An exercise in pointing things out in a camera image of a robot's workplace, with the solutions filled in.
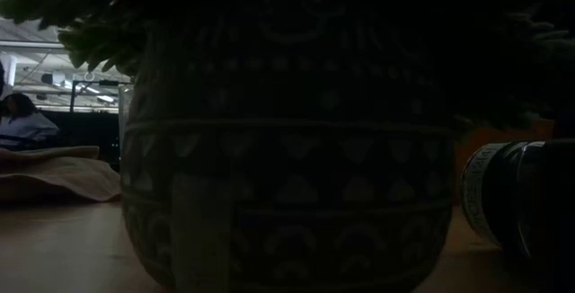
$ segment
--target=table surface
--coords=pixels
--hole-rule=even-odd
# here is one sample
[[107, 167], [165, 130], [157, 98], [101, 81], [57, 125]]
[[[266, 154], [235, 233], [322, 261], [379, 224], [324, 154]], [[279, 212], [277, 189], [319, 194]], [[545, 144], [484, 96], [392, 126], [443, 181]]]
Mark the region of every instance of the table surface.
[[[416, 293], [532, 292], [455, 209], [435, 271]], [[168, 293], [137, 261], [118, 202], [0, 208], [6, 293]]]

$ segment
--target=person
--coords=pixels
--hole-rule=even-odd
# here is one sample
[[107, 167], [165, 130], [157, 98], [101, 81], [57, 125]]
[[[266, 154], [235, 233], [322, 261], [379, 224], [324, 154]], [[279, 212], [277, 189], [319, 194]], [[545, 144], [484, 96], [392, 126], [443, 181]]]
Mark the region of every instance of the person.
[[42, 141], [59, 132], [54, 122], [44, 117], [30, 98], [12, 93], [4, 98], [5, 115], [0, 123], [0, 146], [17, 146], [20, 141], [2, 136]]

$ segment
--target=patterned vase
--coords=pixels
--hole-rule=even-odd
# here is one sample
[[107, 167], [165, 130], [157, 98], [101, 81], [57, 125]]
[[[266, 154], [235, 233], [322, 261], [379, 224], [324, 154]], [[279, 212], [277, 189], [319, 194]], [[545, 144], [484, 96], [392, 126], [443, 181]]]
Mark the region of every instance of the patterned vase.
[[147, 271], [179, 292], [409, 292], [451, 217], [441, 88], [356, 0], [222, 0], [149, 30], [122, 156]]

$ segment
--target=cloth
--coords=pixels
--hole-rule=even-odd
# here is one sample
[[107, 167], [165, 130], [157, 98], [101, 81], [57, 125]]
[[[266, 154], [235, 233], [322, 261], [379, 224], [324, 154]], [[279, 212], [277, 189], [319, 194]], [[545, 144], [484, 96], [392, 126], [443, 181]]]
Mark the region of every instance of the cloth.
[[0, 148], [0, 202], [75, 193], [95, 201], [119, 196], [119, 175], [96, 159], [97, 146], [23, 152]]
[[[3, 136], [41, 141], [46, 137], [56, 136], [58, 132], [58, 126], [39, 112], [12, 121], [10, 121], [10, 118], [4, 118], [2, 119], [2, 123], [0, 123], [0, 135]], [[18, 145], [18, 141], [0, 139], [0, 145], [16, 146]]]

